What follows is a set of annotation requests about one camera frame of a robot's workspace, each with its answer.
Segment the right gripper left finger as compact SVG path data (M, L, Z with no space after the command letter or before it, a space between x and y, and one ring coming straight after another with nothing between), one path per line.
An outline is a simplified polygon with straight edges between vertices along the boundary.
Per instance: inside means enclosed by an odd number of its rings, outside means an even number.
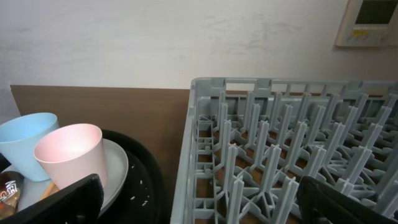
M96 223L103 200L99 175L90 174L1 220L1 224Z

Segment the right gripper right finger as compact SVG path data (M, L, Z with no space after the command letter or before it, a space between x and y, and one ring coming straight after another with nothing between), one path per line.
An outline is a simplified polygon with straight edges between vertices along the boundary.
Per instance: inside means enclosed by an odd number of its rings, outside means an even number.
M320 223L322 218L336 224L395 223L309 176L301 178L297 200L303 223Z

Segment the brown snack wrapper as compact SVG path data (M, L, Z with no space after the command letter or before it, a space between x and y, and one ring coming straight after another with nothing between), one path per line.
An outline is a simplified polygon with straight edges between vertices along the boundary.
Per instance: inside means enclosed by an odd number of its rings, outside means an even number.
M24 176L16 171L1 173L1 219L16 213L21 197Z

